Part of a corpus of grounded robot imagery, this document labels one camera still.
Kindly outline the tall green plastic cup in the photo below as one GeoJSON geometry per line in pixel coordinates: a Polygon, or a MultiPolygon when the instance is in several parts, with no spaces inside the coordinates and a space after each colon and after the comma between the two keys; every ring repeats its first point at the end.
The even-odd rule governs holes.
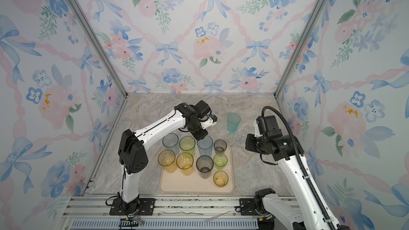
{"type": "Polygon", "coordinates": [[[189,153],[192,156],[194,156],[195,155],[196,141],[191,136],[184,136],[179,141],[179,147],[182,150],[182,152],[186,152],[186,153],[189,153]]]}

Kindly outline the tall yellow plastic cup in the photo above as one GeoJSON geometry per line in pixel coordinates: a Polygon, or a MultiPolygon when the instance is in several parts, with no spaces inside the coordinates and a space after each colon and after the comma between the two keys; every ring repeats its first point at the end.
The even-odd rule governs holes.
{"type": "Polygon", "coordinates": [[[193,173],[194,157],[187,152],[179,154],[176,158],[176,165],[185,176],[190,176],[193,173]]]}

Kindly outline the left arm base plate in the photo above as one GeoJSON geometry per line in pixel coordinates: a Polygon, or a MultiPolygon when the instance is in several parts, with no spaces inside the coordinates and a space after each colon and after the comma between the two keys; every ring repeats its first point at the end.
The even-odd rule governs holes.
{"type": "Polygon", "coordinates": [[[156,199],[138,198],[130,203],[122,201],[121,198],[115,198],[109,215],[110,216],[152,216],[156,199]]]}

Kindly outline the teal plastic cup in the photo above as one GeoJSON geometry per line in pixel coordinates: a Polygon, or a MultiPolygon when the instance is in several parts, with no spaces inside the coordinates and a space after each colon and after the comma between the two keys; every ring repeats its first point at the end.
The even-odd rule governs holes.
{"type": "Polygon", "coordinates": [[[229,114],[227,118],[228,131],[230,133],[236,132],[240,122],[241,122],[241,117],[238,114],[236,113],[229,114]]]}

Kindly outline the small green plastic cup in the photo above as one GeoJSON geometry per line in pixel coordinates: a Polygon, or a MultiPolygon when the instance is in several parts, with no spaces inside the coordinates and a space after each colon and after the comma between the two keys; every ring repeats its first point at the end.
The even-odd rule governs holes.
{"type": "Polygon", "coordinates": [[[217,153],[214,155],[213,161],[217,169],[223,169],[228,163],[228,157],[223,153],[217,153]]]}

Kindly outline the light blue plastic cup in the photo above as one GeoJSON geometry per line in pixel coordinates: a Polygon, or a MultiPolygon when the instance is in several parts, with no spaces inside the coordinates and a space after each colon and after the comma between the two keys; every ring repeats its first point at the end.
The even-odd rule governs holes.
{"type": "Polygon", "coordinates": [[[169,133],[162,139],[163,146],[166,150],[171,150],[175,153],[175,155],[179,155],[180,147],[179,147],[179,137],[175,133],[169,133]]]}

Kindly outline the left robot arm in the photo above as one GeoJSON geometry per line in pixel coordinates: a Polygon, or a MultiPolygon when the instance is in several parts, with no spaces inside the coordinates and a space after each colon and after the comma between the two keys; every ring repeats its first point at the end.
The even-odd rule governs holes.
{"type": "Polygon", "coordinates": [[[138,190],[141,172],[148,166],[147,151],[171,132],[184,128],[199,141],[208,135],[207,128],[217,124],[217,116],[203,100],[195,105],[185,102],[151,125],[123,132],[118,149],[119,162],[122,167],[121,189],[117,194],[119,210],[135,214],[140,208],[138,190]]]}

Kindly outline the tall orange plastic cup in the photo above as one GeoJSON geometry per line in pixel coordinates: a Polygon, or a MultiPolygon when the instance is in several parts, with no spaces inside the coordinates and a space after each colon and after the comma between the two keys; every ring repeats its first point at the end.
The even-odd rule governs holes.
{"type": "Polygon", "coordinates": [[[172,150],[164,150],[158,155],[158,163],[168,173],[176,171],[176,155],[172,150]]]}

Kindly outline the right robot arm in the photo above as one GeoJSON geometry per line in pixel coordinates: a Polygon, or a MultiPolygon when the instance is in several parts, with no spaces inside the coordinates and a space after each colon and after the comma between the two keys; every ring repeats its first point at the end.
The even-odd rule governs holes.
{"type": "Polygon", "coordinates": [[[282,169],[294,192],[300,212],[295,211],[271,188],[255,193],[254,204],[260,214],[270,214],[289,230],[348,230],[320,193],[298,141],[290,136],[262,136],[248,134],[246,150],[260,155],[270,154],[282,169]]]}

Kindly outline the tall grey plastic cup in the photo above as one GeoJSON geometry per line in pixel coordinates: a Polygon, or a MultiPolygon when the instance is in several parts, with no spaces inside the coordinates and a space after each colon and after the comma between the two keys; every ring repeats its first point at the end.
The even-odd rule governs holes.
{"type": "Polygon", "coordinates": [[[197,159],[196,167],[199,171],[199,176],[203,179],[208,179],[214,167],[213,159],[208,155],[202,155],[197,159]]]}

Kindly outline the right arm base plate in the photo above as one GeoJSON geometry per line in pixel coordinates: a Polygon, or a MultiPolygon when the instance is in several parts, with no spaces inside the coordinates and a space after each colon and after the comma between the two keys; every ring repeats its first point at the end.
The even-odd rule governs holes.
{"type": "Polygon", "coordinates": [[[264,216],[266,211],[263,208],[262,201],[259,198],[241,198],[239,206],[235,209],[241,216],[264,216]]]}

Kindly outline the blue ribbed plastic cup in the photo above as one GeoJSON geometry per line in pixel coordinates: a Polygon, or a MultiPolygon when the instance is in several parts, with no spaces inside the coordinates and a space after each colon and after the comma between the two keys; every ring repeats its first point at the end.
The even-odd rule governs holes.
{"type": "Polygon", "coordinates": [[[209,157],[212,156],[213,139],[209,135],[207,135],[201,140],[198,140],[197,145],[198,145],[200,156],[203,156],[203,155],[207,155],[209,157]]]}

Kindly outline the small grey plastic cup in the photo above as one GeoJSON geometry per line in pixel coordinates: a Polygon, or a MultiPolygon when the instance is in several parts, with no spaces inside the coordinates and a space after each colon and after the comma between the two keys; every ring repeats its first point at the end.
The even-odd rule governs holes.
{"type": "Polygon", "coordinates": [[[223,139],[217,139],[213,145],[216,154],[225,153],[227,146],[223,139]]]}

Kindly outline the small yellow plastic cup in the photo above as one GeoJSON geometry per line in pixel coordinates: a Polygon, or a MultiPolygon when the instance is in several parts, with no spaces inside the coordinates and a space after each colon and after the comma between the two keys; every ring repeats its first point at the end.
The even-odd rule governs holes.
{"type": "Polygon", "coordinates": [[[229,182],[229,176],[226,172],[219,170],[213,175],[214,184],[218,187],[225,187],[229,182]]]}

